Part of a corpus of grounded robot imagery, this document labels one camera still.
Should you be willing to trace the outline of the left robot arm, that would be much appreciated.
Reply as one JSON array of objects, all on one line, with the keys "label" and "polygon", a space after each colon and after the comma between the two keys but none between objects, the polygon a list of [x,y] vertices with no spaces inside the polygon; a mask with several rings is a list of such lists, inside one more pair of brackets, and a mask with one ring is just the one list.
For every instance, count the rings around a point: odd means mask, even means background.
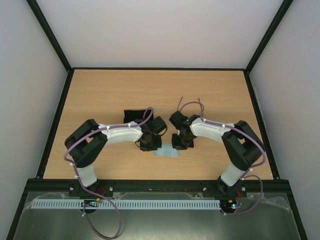
[{"label": "left robot arm", "polygon": [[168,126],[160,117],[135,119],[122,124],[98,124],[86,120],[64,142],[63,158],[75,171],[75,177],[87,188],[98,180],[94,161],[104,147],[122,142],[139,143],[141,151],[152,152],[162,147],[162,133]]}]

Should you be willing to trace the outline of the light blue cleaning cloth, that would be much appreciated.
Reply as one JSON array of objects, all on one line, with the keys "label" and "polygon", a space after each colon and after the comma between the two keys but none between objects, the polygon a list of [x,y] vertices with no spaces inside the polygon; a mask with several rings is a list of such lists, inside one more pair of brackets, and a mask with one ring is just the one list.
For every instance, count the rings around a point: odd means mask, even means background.
[{"label": "light blue cleaning cloth", "polygon": [[153,153],[156,156],[171,158],[177,158],[180,154],[177,149],[173,148],[171,143],[163,143],[162,146],[157,150],[154,150]]}]

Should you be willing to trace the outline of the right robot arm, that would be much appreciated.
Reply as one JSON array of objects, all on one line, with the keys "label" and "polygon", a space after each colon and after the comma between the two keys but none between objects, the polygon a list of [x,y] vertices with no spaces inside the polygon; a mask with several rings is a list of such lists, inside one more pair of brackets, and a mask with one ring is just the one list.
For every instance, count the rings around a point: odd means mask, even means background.
[{"label": "right robot arm", "polygon": [[176,150],[194,147],[194,139],[197,137],[223,143],[230,164],[217,179],[217,188],[224,196],[229,196],[235,191],[237,182],[260,157],[266,158],[262,141],[243,120],[235,124],[226,124],[210,121],[195,114],[187,117],[176,111],[170,116],[169,121],[178,130],[178,133],[172,134],[171,137],[172,147]]}]

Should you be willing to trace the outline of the control board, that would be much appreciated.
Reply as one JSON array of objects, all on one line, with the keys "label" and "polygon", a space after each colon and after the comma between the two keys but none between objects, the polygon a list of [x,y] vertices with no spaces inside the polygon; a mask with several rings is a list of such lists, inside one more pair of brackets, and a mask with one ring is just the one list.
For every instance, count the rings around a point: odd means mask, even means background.
[{"label": "control board", "polygon": [[222,209],[227,210],[236,210],[238,208],[242,208],[244,205],[244,200],[242,197],[237,197],[234,199],[227,199],[220,201],[220,207]]},{"label": "control board", "polygon": [[93,208],[98,208],[99,205],[103,203],[102,198],[95,198],[95,199],[82,199],[80,202],[80,207],[93,207]]}]

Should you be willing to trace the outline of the black glasses case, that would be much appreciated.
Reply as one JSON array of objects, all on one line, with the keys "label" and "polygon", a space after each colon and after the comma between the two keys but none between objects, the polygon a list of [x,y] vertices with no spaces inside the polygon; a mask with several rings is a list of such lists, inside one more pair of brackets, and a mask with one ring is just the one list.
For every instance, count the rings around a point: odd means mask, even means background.
[{"label": "black glasses case", "polygon": [[124,117],[123,117],[123,123],[129,123],[135,120],[145,120],[151,113],[151,110],[149,109],[147,112],[145,112],[146,109],[139,109],[139,110],[132,110],[127,109],[124,110]]}]

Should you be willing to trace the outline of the brown sunglasses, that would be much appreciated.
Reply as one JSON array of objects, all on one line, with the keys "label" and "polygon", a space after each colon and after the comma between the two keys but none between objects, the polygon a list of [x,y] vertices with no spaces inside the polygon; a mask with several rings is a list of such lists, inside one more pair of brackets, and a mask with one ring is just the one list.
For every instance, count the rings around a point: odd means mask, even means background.
[{"label": "brown sunglasses", "polygon": [[[181,106],[183,98],[184,98],[183,96],[180,98],[179,103],[177,105],[177,110],[178,111],[181,111],[181,109],[183,108],[183,106]],[[201,112],[203,112],[205,110],[205,107],[202,104],[202,102],[200,101],[200,98],[198,98],[198,101],[189,101],[189,102],[185,103],[184,105],[186,106],[186,105],[189,105],[189,104],[198,104],[198,105],[200,105]]]}]

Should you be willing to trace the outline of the right control board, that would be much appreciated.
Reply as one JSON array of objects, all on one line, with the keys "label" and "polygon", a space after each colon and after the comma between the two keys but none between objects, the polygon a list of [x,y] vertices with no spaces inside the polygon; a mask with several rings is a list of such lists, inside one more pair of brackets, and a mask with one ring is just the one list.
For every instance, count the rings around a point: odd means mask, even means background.
[{"label": "right control board", "polygon": [[244,200],[242,197],[237,197],[234,199],[227,199],[220,201],[220,207],[222,209],[227,210],[236,210],[238,208],[242,208],[244,205]]}]

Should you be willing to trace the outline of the black aluminium frame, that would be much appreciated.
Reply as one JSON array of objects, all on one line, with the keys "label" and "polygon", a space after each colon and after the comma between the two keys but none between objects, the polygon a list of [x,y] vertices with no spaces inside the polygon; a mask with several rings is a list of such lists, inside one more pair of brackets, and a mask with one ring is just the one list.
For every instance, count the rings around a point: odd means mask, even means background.
[{"label": "black aluminium frame", "polygon": [[[45,144],[45,148],[41,157],[41,161],[36,173],[35,178],[30,178],[26,182],[26,186],[24,188],[22,197],[19,201],[16,213],[14,215],[12,224],[10,226],[7,239],[12,240],[15,236],[17,236],[17,229],[19,222],[21,221],[21,216],[23,213],[23,206],[27,200],[27,194],[29,192],[48,192],[53,191],[57,192],[65,192],[67,187],[71,187],[72,185],[77,185],[78,182],[76,180],[67,180],[67,179],[44,179],[45,169],[48,163],[49,154],[52,150],[54,137],[56,136],[56,132],[58,129],[58,124],[61,119],[61,115],[63,112],[63,108],[67,99],[67,95],[70,89],[70,85],[72,82],[72,76],[76,70],[76,68],[71,67],[70,63],[68,62],[60,44],[56,36],[54,35],[48,21],[46,20],[45,15],[43,14],[39,4],[35,0],[27,1],[30,9],[32,10],[34,16],[36,17],[37,21],[39,22],[41,28],[43,29],[44,33],[46,34],[48,40],[50,41],[51,45],[53,46],[57,56],[61,60],[64,68],[67,71],[67,77],[62,89],[62,93],[58,102],[57,109],[55,111],[55,115],[53,118],[53,122],[50,128],[50,132]],[[258,99],[254,92],[253,84],[250,79],[250,72],[253,70],[255,64],[257,63],[258,59],[260,58],[263,50],[266,48],[267,44],[269,43],[271,37],[273,36],[274,32],[276,31],[277,27],[281,23],[282,19],[284,18],[285,14],[287,13],[288,9],[290,8],[293,2],[291,0],[284,0],[278,11],[276,12],[274,18],[271,21],[268,29],[266,30],[265,34],[263,35],[262,40],[260,41],[257,49],[255,50],[252,58],[250,59],[246,68],[242,68],[241,72],[244,74],[245,82],[248,88],[248,93],[250,95],[250,100],[252,102],[252,106],[254,109],[255,117],[257,119],[257,123],[259,126],[259,130],[262,134],[262,140],[264,146],[266,148],[266,155],[268,156],[268,163],[271,167],[271,175],[273,177],[272,180],[263,180],[263,188],[266,193],[286,193],[288,198],[288,203],[290,206],[290,210],[293,211],[293,217],[295,226],[297,228],[297,232],[299,237],[302,240],[307,239],[307,235],[298,211],[298,207],[296,205],[291,186],[288,180],[281,179],[278,167],[276,164],[276,160],[271,149],[271,144],[269,138],[267,136],[266,126],[263,121],[262,112],[260,107],[258,106]],[[103,180],[102,183],[104,185],[109,184],[112,187],[115,187],[116,190],[125,190],[130,193],[135,191],[148,191],[148,187],[152,189],[150,192],[152,193],[175,193],[175,192],[195,192],[199,190],[201,187],[208,187],[209,185],[213,185],[217,183],[216,180]]]}]

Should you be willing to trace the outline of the left control board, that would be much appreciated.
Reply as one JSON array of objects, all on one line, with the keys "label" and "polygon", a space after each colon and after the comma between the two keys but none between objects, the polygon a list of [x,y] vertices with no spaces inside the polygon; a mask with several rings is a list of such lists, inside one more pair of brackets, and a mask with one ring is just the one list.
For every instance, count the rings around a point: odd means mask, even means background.
[{"label": "left control board", "polygon": [[98,208],[99,205],[103,203],[102,198],[95,198],[95,199],[82,199],[80,202],[80,207],[93,207],[93,208]]}]

